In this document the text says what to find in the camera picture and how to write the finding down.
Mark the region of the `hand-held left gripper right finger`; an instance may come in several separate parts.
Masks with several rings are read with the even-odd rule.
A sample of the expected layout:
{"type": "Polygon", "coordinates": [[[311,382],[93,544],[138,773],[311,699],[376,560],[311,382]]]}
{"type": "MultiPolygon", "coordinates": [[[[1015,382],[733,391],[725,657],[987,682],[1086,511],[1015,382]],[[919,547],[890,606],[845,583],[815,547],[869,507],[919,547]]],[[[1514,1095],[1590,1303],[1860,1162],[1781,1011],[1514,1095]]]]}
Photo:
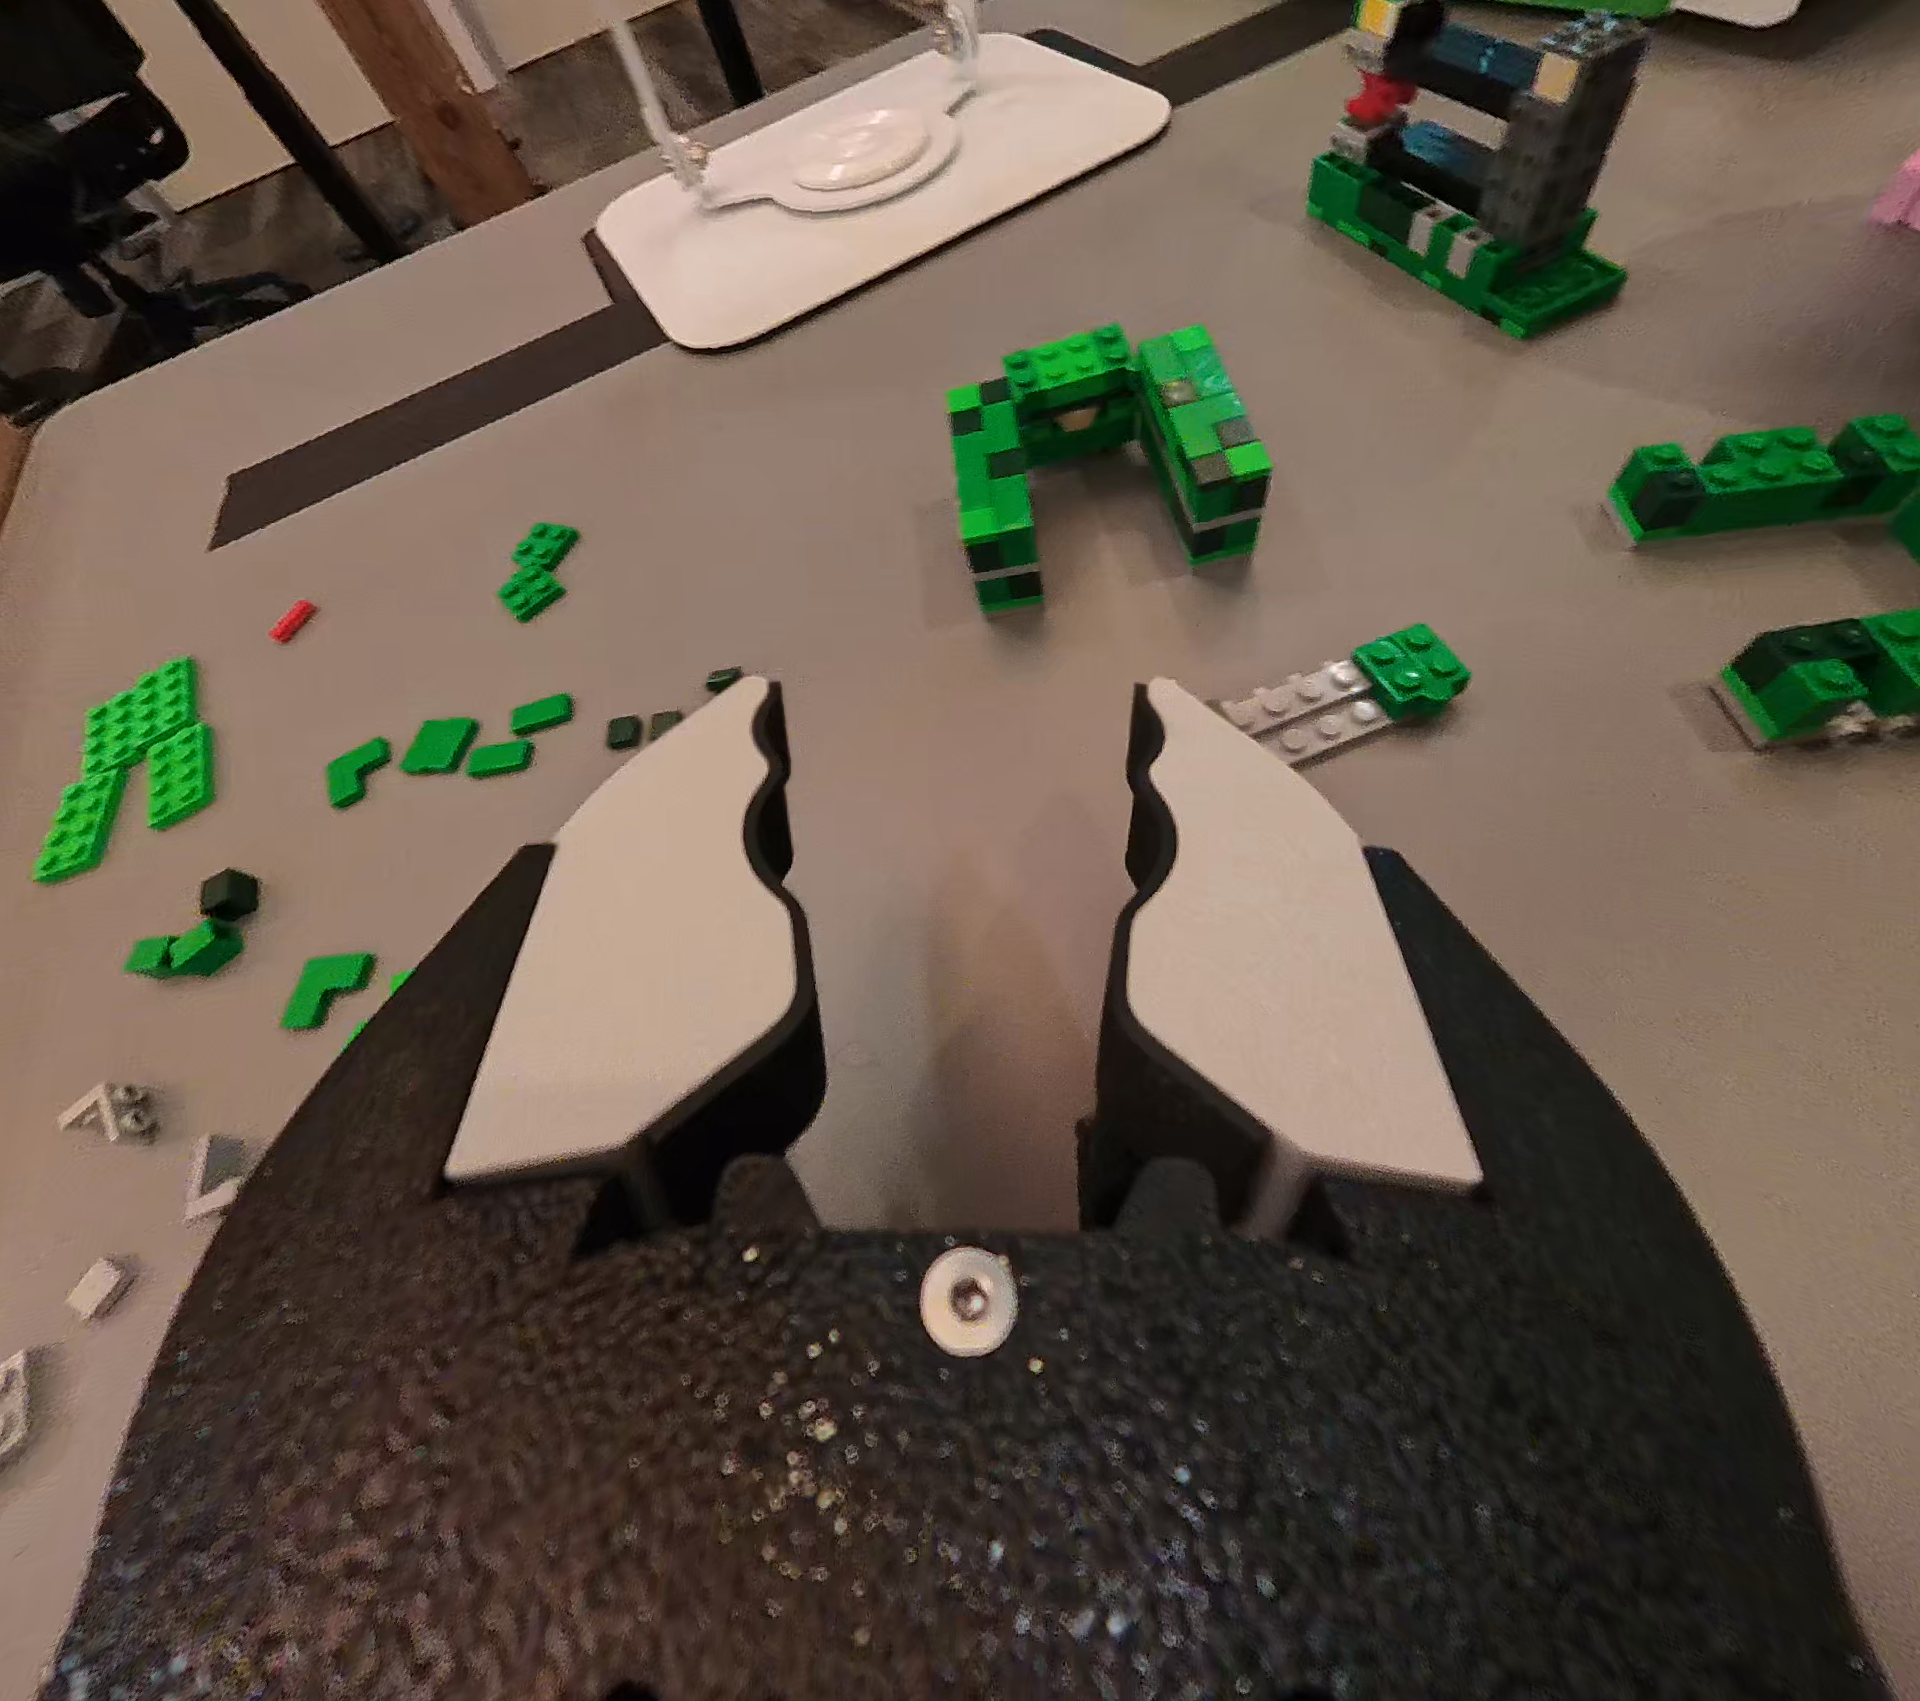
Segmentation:
{"type": "Polygon", "coordinates": [[[1191,1161],[1217,1217],[1285,1232],[1324,1176],[1472,1194],[1484,1169],[1357,831],[1304,776],[1171,678],[1134,686],[1123,904],[1085,1228],[1155,1161],[1191,1161]]]}

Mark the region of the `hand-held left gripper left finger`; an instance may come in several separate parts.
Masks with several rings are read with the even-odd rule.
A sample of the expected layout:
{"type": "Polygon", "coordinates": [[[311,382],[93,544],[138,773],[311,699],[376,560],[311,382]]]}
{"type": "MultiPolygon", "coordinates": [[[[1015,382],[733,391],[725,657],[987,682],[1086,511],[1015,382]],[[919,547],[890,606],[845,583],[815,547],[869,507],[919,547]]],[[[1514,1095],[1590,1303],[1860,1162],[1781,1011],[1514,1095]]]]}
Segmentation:
{"type": "Polygon", "coordinates": [[[643,1231],[781,1161],[829,1065],[778,681],[743,676],[557,833],[445,1159],[455,1189],[614,1181],[643,1231]]]}

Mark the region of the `grey desk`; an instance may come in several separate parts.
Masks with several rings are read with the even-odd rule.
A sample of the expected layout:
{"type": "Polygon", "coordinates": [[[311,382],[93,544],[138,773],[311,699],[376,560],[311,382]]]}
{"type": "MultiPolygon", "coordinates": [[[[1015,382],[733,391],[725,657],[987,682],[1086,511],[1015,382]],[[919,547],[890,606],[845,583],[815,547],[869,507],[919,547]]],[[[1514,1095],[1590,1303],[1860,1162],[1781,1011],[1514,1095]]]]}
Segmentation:
{"type": "Polygon", "coordinates": [[[1916,1696],[1916,747],[1759,754],[1710,676],[1757,632],[1905,609],[1885,532],[1633,549],[1641,443],[1916,415],[1916,242],[1869,199],[1916,144],[1916,0],[1807,0],[1763,34],[1659,29],[1598,188],[1613,307],[1516,343],[1311,221],[1336,40],[771,342],[626,360],[209,549],[229,477],[611,301],[590,221],[643,160],[60,415],[4,528],[4,1353],[41,1350],[4,1467],[4,1696],[37,1696],[132,1407],[217,1223],[193,1142],[253,1162],[361,1018],[279,1016],[315,954],[419,962],[604,780],[606,720],[782,681],[792,887],[829,1096],[797,1169],[831,1223],[1075,1221],[1101,989],[1128,893],[1136,681],[1206,699],[1429,622],[1472,668],[1417,734],[1312,782],[1394,847],[1663,1153],[1740,1287],[1818,1473],[1851,1592],[1916,1696]],[[1257,550],[1189,564],[1150,475],[1030,483],[1044,601],[987,616],[957,532],[948,391],[1101,323],[1205,323],[1270,455],[1257,550]],[[565,598],[498,601],[516,540],[581,531],[565,598]],[[318,606],[288,644],[271,627],[318,606]],[[103,864],[37,885],[84,713],[199,665],[214,800],[148,827],[130,767],[103,864]],[[523,775],[409,776],[433,719],[523,775]],[[366,797],[326,765],[384,734],[366,797]],[[261,883],[212,976],[124,973],[261,883]],[[103,1081],[159,1134],[59,1116],[103,1081]],[[138,1258],[101,1323],[67,1309],[138,1258]]]}

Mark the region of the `grey plate with green brick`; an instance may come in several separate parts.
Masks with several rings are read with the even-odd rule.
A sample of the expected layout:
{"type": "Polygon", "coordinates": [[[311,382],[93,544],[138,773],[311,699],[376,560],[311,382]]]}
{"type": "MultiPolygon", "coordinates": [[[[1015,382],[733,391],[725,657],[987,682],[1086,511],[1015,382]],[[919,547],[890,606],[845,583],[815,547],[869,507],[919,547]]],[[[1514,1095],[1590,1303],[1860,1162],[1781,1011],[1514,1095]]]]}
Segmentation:
{"type": "Polygon", "coordinates": [[[1439,632],[1410,625],[1211,707],[1266,752],[1302,768],[1378,734],[1436,723],[1472,678],[1439,632]]]}

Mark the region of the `green stepped plate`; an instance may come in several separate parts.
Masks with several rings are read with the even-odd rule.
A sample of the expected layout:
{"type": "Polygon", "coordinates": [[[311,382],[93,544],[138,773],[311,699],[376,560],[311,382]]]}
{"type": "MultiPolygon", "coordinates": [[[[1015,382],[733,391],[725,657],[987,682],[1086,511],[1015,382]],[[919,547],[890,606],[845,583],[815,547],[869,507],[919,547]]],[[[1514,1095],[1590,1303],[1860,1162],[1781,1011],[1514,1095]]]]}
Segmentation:
{"type": "Polygon", "coordinates": [[[516,540],[511,573],[497,590],[498,602],[516,625],[532,622],[565,598],[560,566],[578,540],[578,528],[549,521],[532,525],[516,540]]]}

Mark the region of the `small green bricks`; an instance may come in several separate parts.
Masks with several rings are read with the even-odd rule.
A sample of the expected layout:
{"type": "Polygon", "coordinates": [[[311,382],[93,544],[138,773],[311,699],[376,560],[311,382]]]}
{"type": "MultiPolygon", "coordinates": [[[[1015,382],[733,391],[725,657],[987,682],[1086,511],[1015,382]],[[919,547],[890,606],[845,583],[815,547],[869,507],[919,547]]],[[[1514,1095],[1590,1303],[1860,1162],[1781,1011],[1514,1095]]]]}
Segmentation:
{"type": "Polygon", "coordinates": [[[122,970],[153,979],[212,976],[245,951],[238,924],[203,919],[182,935],[155,935],[138,938],[122,970]]]}

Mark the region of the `narrow green flat plate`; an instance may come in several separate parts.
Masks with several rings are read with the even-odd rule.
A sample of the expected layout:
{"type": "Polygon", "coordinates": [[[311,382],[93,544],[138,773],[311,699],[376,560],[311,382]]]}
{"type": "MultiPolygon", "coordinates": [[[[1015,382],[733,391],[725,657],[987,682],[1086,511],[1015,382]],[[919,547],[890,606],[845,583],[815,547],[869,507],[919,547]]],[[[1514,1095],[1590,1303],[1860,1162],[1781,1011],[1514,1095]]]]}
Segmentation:
{"type": "Polygon", "coordinates": [[[179,827],[217,798],[214,730],[196,720],[155,741],[146,754],[146,821],[157,831],[179,827]]]}
{"type": "Polygon", "coordinates": [[[33,881],[54,885],[96,870],[112,843],[132,768],[127,765],[84,775],[62,792],[43,836],[33,881]]]}

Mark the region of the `green arch brick model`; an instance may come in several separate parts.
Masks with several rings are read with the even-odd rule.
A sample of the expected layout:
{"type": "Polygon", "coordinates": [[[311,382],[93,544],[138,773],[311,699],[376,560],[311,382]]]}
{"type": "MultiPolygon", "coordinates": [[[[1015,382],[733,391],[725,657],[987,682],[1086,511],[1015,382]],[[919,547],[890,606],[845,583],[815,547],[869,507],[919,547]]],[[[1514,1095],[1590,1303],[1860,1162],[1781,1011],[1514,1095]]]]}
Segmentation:
{"type": "Polygon", "coordinates": [[[945,396],[958,544],[987,616],[1044,602],[1034,477],[1101,458],[1153,479],[1191,566],[1250,557],[1273,456],[1205,323],[1101,323],[1010,350],[945,396]]]}

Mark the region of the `black tape strip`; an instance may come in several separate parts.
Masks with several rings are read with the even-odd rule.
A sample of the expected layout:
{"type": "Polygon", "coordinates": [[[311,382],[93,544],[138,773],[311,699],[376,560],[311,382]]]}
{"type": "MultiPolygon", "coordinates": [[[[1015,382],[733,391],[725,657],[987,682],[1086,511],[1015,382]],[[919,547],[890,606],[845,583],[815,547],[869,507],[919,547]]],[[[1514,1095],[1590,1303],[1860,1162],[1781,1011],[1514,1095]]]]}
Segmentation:
{"type": "MultiPolygon", "coordinates": [[[[1346,14],[1346,0],[1285,0],[1146,61],[1114,55],[1061,28],[1034,28],[1025,38],[1182,105],[1307,52],[1336,34],[1346,14]]],[[[219,550],[258,534],[667,343],[649,303],[614,286],[614,267],[598,238],[586,235],[584,243],[608,290],[606,305],[235,470],[206,547],[219,550]]]]}

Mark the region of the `stepped green brick assembly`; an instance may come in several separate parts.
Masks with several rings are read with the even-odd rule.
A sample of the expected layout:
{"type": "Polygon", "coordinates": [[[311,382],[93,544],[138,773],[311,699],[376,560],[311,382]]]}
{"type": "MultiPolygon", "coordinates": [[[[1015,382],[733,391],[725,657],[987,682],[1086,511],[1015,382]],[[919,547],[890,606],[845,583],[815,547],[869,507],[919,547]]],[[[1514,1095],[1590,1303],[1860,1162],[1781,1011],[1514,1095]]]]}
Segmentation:
{"type": "Polygon", "coordinates": [[[1914,738],[1918,612],[1761,632],[1715,690],[1759,751],[1914,738]]]}

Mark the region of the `long green brick assembly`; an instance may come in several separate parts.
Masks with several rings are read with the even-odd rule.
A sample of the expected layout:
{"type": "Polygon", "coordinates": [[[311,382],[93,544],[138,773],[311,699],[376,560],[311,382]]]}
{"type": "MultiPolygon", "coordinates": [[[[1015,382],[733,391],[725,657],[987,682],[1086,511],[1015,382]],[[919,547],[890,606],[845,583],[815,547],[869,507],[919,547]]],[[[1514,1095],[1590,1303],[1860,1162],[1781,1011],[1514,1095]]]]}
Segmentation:
{"type": "Polygon", "coordinates": [[[1635,447],[1604,505],[1633,544],[1891,521],[1916,499],[1918,435],[1901,415],[1734,433],[1701,456],[1681,443],[1635,447]]]}

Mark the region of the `white book stand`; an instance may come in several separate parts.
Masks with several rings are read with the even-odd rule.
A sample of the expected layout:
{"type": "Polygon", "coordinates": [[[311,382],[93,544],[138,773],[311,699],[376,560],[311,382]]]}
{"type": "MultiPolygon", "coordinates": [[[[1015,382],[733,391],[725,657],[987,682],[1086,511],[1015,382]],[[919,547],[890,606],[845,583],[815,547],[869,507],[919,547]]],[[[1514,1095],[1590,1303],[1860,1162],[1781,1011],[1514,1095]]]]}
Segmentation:
{"type": "Polygon", "coordinates": [[[592,3],[669,168],[592,232],[692,350],[772,333],[1145,147],[1173,118],[1155,88],[982,31],[982,0],[942,0],[930,52],[698,152],[619,2],[592,3]]]}

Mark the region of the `black grey green brick model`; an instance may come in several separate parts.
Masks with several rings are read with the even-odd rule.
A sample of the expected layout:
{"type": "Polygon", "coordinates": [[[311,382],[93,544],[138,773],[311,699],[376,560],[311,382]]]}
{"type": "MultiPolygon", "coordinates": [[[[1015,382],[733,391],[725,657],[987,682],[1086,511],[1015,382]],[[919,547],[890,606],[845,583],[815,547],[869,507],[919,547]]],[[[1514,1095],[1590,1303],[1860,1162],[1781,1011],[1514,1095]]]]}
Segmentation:
{"type": "Polygon", "coordinates": [[[1516,340],[1620,295],[1590,248],[1603,168],[1650,34],[1611,10],[1537,43],[1454,20],[1451,0],[1357,0],[1358,88],[1311,165],[1309,216],[1516,340]]]}

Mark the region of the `black office chair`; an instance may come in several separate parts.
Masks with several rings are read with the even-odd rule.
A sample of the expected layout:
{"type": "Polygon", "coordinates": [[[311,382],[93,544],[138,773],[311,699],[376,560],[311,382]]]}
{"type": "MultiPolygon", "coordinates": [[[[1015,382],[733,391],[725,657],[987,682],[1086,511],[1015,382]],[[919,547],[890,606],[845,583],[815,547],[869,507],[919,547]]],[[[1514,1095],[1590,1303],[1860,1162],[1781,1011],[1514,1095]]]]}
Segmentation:
{"type": "Polygon", "coordinates": [[[279,271],[138,281],[114,253],[157,223],[137,196],[189,160],[187,135],[146,83],[144,49],[104,0],[2,0],[2,273],[54,283],[114,343],[144,360],[311,297],[279,271]]]}

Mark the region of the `wooden post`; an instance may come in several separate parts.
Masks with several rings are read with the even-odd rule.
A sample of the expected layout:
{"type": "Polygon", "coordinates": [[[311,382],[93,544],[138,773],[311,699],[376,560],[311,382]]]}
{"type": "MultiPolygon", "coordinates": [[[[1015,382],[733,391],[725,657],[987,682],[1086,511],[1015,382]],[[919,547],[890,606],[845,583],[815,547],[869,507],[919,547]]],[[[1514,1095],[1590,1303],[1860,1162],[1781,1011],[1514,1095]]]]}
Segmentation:
{"type": "Polygon", "coordinates": [[[541,189],[426,0],[315,0],[460,225],[541,189]]]}

